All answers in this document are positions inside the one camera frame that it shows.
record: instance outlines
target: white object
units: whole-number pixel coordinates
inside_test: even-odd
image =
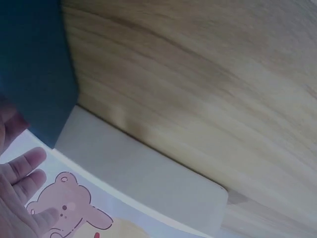
[[[76,172],[141,212],[177,229],[213,237],[227,191],[80,107],[54,150]]]

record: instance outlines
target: hand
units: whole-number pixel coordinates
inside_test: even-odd
[[[27,127],[12,106],[0,107],[0,155]],[[46,181],[42,170],[33,171],[45,159],[38,147],[0,165],[0,238],[41,238],[58,221],[56,209],[29,215],[24,207]]]

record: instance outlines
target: cartoon bear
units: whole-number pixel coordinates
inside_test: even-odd
[[[37,202],[28,204],[27,210],[30,214],[37,214],[50,207],[56,208],[60,219],[43,238],[72,238],[83,224],[88,223],[98,230],[112,226],[113,219],[90,202],[87,188],[78,185],[72,173],[63,172],[56,177],[55,183],[41,192]]]

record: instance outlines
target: teal cover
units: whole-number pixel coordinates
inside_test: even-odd
[[[58,0],[0,0],[0,93],[53,148],[78,90]]]

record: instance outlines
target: wood grain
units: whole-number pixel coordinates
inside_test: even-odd
[[[79,104],[225,186],[223,226],[317,237],[317,6],[65,0]]]

